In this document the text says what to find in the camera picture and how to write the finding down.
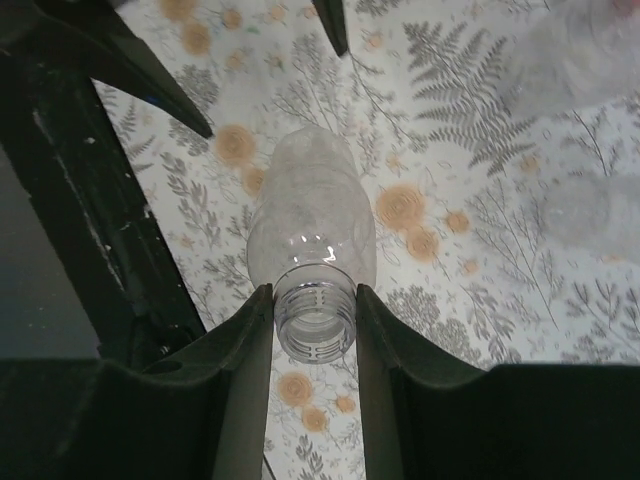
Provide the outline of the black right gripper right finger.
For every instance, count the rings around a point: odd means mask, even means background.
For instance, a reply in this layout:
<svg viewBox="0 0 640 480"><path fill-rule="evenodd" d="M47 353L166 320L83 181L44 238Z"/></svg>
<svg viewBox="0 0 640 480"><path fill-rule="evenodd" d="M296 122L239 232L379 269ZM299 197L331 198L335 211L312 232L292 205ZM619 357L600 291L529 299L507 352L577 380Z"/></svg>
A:
<svg viewBox="0 0 640 480"><path fill-rule="evenodd" d="M504 364L481 370L357 291L370 479L635 479L639 370Z"/></svg>

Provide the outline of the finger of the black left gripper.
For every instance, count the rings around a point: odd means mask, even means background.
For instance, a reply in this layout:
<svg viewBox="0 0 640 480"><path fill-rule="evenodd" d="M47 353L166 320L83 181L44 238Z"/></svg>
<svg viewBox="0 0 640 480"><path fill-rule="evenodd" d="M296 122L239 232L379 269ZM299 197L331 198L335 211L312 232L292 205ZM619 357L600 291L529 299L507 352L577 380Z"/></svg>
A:
<svg viewBox="0 0 640 480"><path fill-rule="evenodd" d="M342 0L313 0L325 33L338 57L349 51L344 2Z"/></svg>
<svg viewBox="0 0 640 480"><path fill-rule="evenodd" d="M122 1L31 1L40 38L32 50L166 112L199 136L212 128L150 47L127 26Z"/></svg>

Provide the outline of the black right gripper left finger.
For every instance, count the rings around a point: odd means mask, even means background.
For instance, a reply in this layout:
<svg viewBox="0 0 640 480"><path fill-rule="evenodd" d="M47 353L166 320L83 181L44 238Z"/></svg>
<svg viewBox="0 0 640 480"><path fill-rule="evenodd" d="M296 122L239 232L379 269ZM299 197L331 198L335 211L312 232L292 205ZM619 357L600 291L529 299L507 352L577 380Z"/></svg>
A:
<svg viewBox="0 0 640 480"><path fill-rule="evenodd" d="M260 478L272 337L263 285L143 372L107 360L3 361L2 477Z"/></svg>

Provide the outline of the clear plastic bottle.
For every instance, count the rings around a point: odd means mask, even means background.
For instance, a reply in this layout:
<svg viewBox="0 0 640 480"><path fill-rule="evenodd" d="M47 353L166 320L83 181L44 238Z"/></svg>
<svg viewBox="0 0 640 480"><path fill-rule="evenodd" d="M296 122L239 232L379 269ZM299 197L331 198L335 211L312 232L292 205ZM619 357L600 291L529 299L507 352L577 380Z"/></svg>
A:
<svg viewBox="0 0 640 480"><path fill-rule="evenodd" d="M376 225L347 142L312 125L275 147L246 246L253 286L273 288L282 349L325 364L356 335L359 285L377 280Z"/></svg>
<svg viewBox="0 0 640 480"><path fill-rule="evenodd" d="M542 205L545 233L567 247L639 263L639 177L569 176Z"/></svg>
<svg viewBox="0 0 640 480"><path fill-rule="evenodd" d="M639 88L639 3L562 1L518 39L498 84L517 117L595 106Z"/></svg>

